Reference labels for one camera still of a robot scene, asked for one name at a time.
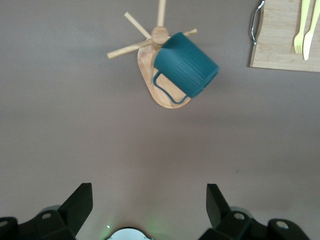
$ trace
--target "wooden cutting board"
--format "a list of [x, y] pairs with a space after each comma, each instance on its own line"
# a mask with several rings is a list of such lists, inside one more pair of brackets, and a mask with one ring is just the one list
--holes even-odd
[[[304, 33], [310, 28], [315, 0], [310, 1]], [[294, 38], [299, 32], [301, 0], [265, 0], [253, 47], [250, 67], [320, 72], [320, 19], [313, 35], [309, 59], [296, 54]]]

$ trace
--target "wooden base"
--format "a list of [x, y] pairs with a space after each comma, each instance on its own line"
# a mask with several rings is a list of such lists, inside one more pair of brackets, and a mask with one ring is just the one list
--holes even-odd
[[[187, 97], [185, 101], [181, 104], [174, 104], [166, 94], [164, 94], [159, 88], [154, 86], [153, 83], [148, 84], [149, 81], [149, 72], [150, 72], [150, 64], [151, 64], [151, 58], [152, 58], [152, 46], [146, 46], [143, 48], [140, 48], [138, 51], [138, 65], [140, 68], [140, 71], [142, 73], [142, 76], [144, 78], [144, 81], [151, 93], [151, 96], [155, 100], [157, 104], [160, 106], [167, 108], [167, 109], [177, 109], [181, 108], [184, 105], [186, 105], [188, 102], [190, 102], [191, 98]], [[179, 102], [186, 94], [181, 91], [176, 85], [174, 85], [168, 78], [166, 78], [163, 74], [161, 74], [157, 78], [157, 84], [165, 89], [172, 98]]]

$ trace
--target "teal mug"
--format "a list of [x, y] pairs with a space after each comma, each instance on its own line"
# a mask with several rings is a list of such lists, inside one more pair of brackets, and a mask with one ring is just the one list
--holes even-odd
[[[173, 35], [161, 47], [155, 58], [154, 67], [158, 72], [153, 77], [153, 84], [175, 104], [183, 103], [187, 97], [197, 96], [219, 71], [219, 67], [182, 32]], [[161, 74], [185, 93], [181, 101], [175, 101], [157, 84], [157, 78]]]

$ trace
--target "fork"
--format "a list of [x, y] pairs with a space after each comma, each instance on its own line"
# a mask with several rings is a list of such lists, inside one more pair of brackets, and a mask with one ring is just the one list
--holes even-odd
[[300, 18], [300, 29], [298, 34], [294, 38], [294, 50], [296, 54], [302, 54], [303, 42], [305, 35], [305, 26], [307, 21], [307, 15], [309, 10], [310, 0], [302, 0], [301, 3], [301, 18]]

